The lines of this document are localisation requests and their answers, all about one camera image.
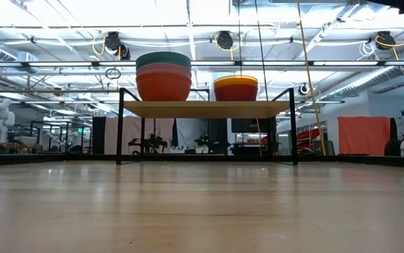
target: stacked bowls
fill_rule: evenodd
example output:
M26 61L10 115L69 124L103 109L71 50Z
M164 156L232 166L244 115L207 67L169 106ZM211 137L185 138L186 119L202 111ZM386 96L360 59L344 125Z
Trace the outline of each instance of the stacked bowls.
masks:
M217 101L255 101L258 79L245 75L221 77L214 81Z
M136 83L143 101L185 101L191 77L190 59L180 53L148 53L136 60Z

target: yellow pole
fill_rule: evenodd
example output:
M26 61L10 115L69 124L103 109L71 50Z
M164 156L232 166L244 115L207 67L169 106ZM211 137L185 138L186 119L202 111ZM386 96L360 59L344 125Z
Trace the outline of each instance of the yellow pole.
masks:
M317 121L317 126L319 128L320 143L322 146L322 154L324 156L326 156L327 153L325 152L325 142L323 140L322 127L320 126L319 112L317 109L317 104L315 102L315 96L314 96L315 94L314 94L314 90L313 90L313 83L311 82L311 74L309 73L308 52L306 52L305 32L303 31L303 23L301 21L300 0L297 0L297 7L299 9L301 40L303 41L303 50L305 52L305 64L306 64L306 72L308 73L309 90L311 91L311 98L313 99L313 106L314 106L314 110L315 110L315 120Z

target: orange curtain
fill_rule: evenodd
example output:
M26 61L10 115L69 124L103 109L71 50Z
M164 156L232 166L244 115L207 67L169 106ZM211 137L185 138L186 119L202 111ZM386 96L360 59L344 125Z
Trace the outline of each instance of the orange curtain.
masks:
M391 139L391 118L338 117L339 153L384 155Z

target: shelf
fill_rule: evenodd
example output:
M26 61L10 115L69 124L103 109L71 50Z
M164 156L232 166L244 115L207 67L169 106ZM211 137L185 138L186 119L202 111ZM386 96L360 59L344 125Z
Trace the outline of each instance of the shelf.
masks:
M266 119L289 109L287 101L253 102L124 102L124 107L143 118Z

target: wooden floor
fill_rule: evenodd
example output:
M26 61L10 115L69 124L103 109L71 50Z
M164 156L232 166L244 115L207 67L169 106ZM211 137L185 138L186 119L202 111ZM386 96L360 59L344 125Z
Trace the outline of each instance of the wooden floor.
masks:
M404 252L404 168L2 166L0 252Z

